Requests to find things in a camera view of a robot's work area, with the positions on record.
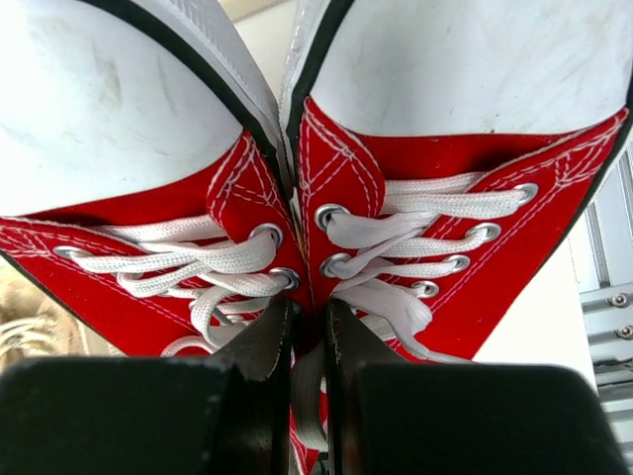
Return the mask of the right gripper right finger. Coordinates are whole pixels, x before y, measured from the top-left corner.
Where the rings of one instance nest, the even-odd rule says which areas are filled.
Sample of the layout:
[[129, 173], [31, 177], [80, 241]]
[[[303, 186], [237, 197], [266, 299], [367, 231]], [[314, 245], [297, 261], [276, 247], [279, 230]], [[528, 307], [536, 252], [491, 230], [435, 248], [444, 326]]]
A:
[[325, 312], [336, 474], [624, 474], [597, 396], [555, 366], [415, 364], [342, 301]]

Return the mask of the beige lace sneaker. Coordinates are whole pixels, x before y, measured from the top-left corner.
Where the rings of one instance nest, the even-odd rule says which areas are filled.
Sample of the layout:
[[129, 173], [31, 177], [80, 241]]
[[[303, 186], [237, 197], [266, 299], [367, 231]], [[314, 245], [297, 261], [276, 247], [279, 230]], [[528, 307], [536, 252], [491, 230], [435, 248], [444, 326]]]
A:
[[29, 357], [121, 356], [14, 267], [1, 263], [1, 369]]

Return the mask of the red canvas sneaker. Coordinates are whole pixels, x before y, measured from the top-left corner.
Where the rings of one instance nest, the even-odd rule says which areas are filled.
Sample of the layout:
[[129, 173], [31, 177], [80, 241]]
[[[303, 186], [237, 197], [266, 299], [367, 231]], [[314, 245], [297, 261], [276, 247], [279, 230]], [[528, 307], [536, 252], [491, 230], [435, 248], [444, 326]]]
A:
[[123, 353], [25, 359], [207, 357], [276, 297], [307, 314], [276, 113], [216, 1], [3, 2], [1, 254]]
[[[312, 297], [415, 364], [592, 388], [569, 276], [538, 274], [632, 128], [628, 1], [301, 1], [280, 101]], [[297, 429], [327, 450], [325, 337]]]

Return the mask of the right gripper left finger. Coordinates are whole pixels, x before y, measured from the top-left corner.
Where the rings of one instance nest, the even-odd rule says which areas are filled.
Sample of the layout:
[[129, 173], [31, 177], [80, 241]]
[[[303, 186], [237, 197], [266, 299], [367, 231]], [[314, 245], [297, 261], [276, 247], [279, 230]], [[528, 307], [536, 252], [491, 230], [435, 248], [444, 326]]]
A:
[[207, 357], [25, 359], [1, 378], [5, 474], [284, 474], [291, 326], [276, 297]]

